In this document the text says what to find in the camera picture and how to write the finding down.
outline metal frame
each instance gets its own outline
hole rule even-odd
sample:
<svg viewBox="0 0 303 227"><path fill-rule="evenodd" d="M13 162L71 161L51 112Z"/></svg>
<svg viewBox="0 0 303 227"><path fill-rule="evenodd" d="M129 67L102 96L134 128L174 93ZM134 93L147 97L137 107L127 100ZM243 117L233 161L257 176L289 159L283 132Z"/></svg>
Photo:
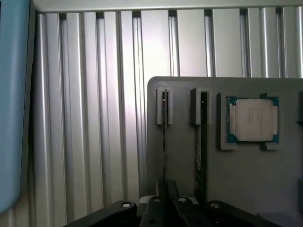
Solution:
<svg viewBox="0 0 303 227"><path fill-rule="evenodd" d="M85 12L139 9L220 9L300 6L302 0L35 0L40 12Z"/></svg>

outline light blue surface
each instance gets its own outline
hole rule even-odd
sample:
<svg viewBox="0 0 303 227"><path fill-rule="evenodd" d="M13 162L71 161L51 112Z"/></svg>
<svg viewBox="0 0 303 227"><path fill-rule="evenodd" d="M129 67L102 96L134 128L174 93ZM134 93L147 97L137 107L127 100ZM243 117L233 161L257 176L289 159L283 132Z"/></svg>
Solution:
<svg viewBox="0 0 303 227"><path fill-rule="evenodd" d="M20 194L30 1L0 1L1 213L13 206Z"/></svg>

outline screw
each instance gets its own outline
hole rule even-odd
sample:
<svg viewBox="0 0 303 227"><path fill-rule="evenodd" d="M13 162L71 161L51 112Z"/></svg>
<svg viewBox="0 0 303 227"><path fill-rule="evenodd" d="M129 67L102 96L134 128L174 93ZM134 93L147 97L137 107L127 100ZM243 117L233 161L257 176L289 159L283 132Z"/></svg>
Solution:
<svg viewBox="0 0 303 227"><path fill-rule="evenodd" d="M218 203L212 203L212 204L210 204L210 206L215 209L220 207L220 205Z"/></svg>
<svg viewBox="0 0 303 227"><path fill-rule="evenodd" d="M127 208L127 207L130 207L131 204L129 202L125 202L125 203L122 203L122 206L125 207L125 208Z"/></svg>
<svg viewBox="0 0 303 227"><path fill-rule="evenodd" d="M186 199L185 198L180 198L178 199L179 202L186 202Z"/></svg>

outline aluminum panel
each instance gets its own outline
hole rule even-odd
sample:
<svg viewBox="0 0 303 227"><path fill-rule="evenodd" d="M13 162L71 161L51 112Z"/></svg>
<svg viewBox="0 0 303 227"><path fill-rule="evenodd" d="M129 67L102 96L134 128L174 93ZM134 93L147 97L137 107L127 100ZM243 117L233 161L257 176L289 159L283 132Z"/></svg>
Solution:
<svg viewBox="0 0 303 227"><path fill-rule="evenodd" d="M111 176L110 176L110 149L109 149L109 126L108 126L108 97L107 97L107 74L105 54L105 28L104 17L97 17L98 34L98 70L100 73L100 107L101 107L101 145L102 145L102 173L103 173L103 197L104 206L111 204Z"/></svg>
<svg viewBox="0 0 303 227"><path fill-rule="evenodd" d="M214 77L214 30L213 30L213 19L209 11L205 14L205 45L206 45L206 65L207 65L207 76Z"/></svg>
<svg viewBox="0 0 303 227"><path fill-rule="evenodd" d="M64 151L64 110L63 110L63 78L61 26L58 14L46 15L48 80L49 80L49 111L50 139L52 154L54 225L63 226L67 223L66 189L65 189L65 151Z"/></svg>
<svg viewBox="0 0 303 227"><path fill-rule="evenodd" d="M170 76L168 11L142 11L141 23L146 87L152 77Z"/></svg>
<svg viewBox="0 0 303 227"><path fill-rule="evenodd" d="M48 90L48 62L46 43L46 20L38 15L36 42L37 61L34 81L34 166L35 213L37 226L53 226L53 181L50 140L50 112Z"/></svg>
<svg viewBox="0 0 303 227"><path fill-rule="evenodd" d="M178 77L178 76L180 76L178 25L177 25L177 17L175 15L169 16L169 49L170 49L171 76Z"/></svg>
<svg viewBox="0 0 303 227"><path fill-rule="evenodd" d="M0 226L2 227L32 227L33 201L30 201L32 188L28 187L28 192L18 201L14 208L11 208L0 216Z"/></svg>
<svg viewBox="0 0 303 227"><path fill-rule="evenodd" d="M261 62L262 77L279 77L276 8L261 9Z"/></svg>
<svg viewBox="0 0 303 227"><path fill-rule="evenodd" d="M260 9L248 9L249 71L250 77L262 77Z"/></svg>
<svg viewBox="0 0 303 227"><path fill-rule="evenodd" d="M300 6L302 0L34 0L41 12L113 11L141 9L222 9Z"/></svg>
<svg viewBox="0 0 303 227"><path fill-rule="evenodd" d="M248 28L247 13L240 13L240 39L241 39L241 59L242 59L242 76L250 77L249 72L249 48L248 48Z"/></svg>
<svg viewBox="0 0 303 227"><path fill-rule="evenodd" d="M181 76L206 77L204 10L178 10Z"/></svg>
<svg viewBox="0 0 303 227"><path fill-rule="evenodd" d="M124 197L124 164L122 154L122 119L120 68L118 65L118 18L115 12L104 13L108 137L110 149L111 203Z"/></svg>
<svg viewBox="0 0 303 227"><path fill-rule="evenodd" d="M139 202L138 140L136 88L134 77L134 38L132 12L121 12L121 44L123 74L124 147L126 197Z"/></svg>
<svg viewBox="0 0 303 227"><path fill-rule="evenodd" d="M73 159L71 148L71 105L70 105L70 77L68 63L68 37L66 17L61 21L62 35L62 66L63 66L63 90L64 90L64 132L65 132L65 157L66 157L66 198L67 198L67 222L74 220L73 212L73 178L71 177Z"/></svg>
<svg viewBox="0 0 303 227"><path fill-rule="evenodd" d="M294 7L283 8L283 36L284 36L284 75L286 78L298 77L298 60L296 45L296 14Z"/></svg>
<svg viewBox="0 0 303 227"><path fill-rule="evenodd" d="M303 7L300 6L296 10L297 21L297 60L298 60L298 77L303 78Z"/></svg>
<svg viewBox="0 0 303 227"><path fill-rule="evenodd" d="M239 9L213 10L216 77L242 77Z"/></svg>
<svg viewBox="0 0 303 227"><path fill-rule="evenodd" d="M138 139L138 162L140 195L145 195L146 187L146 121L144 99L144 76L143 76L143 52L142 52L142 24L141 18L133 18L134 34L134 75L136 93L136 117Z"/></svg>
<svg viewBox="0 0 303 227"><path fill-rule="evenodd" d="M276 9L276 25L277 25L277 40L278 40L278 65L279 77L284 78L284 34L283 34L283 13L281 9Z"/></svg>
<svg viewBox="0 0 303 227"><path fill-rule="evenodd" d="M84 61L83 61L83 30L82 15L68 13L68 70L71 118L71 153L73 162L73 218L79 219L89 212L88 167L87 167L87 129L84 93Z"/></svg>
<svg viewBox="0 0 303 227"><path fill-rule="evenodd" d="M84 13L84 47L87 98L88 160L90 177L91 212L103 207L101 169L101 118L99 97L99 70L96 13Z"/></svg>

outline reflective metal surface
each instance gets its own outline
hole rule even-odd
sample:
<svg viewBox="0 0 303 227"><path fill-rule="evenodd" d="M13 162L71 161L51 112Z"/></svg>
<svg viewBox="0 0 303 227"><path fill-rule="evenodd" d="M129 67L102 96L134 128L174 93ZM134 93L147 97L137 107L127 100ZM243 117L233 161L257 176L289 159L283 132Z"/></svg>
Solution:
<svg viewBox="0 0 303 227"><path fill-rule="evenodd" d="M113 11L141 9L222 9L300 6L302 0L34 0L41 12Z"/></svg>
<svg viewBox="0 0 303 227"><path fill-rule="evenodd" d="M213 10L216 77L242 77L240 10Z"/></svg>
<svg viewBox="0 0 303 227"><path fill-rule="evenodd" d="M178 10L180 76L207 77L204 10Z"/></svg>
<svg viewBox="0 0 303 227"><path fill-rule="evenodd" d="M54 3L38 6L63 12L82 4ZM100 9L90 1L77 10L84 13L38 14L28 191L0 226L60 227L145 196L154 76L303 78L303 8L279 7L277 16L282 3L299 4L114 0L104 9L129 10L84 12ZM240 12L248 5L256 8ZM161 10L130 10L147 8Z"/></svg>
<svg viewBox="0 0 303 227"><path fill-rule="evenodd" d="M276 8L261 9L262 77L279 77Z"/></svg>

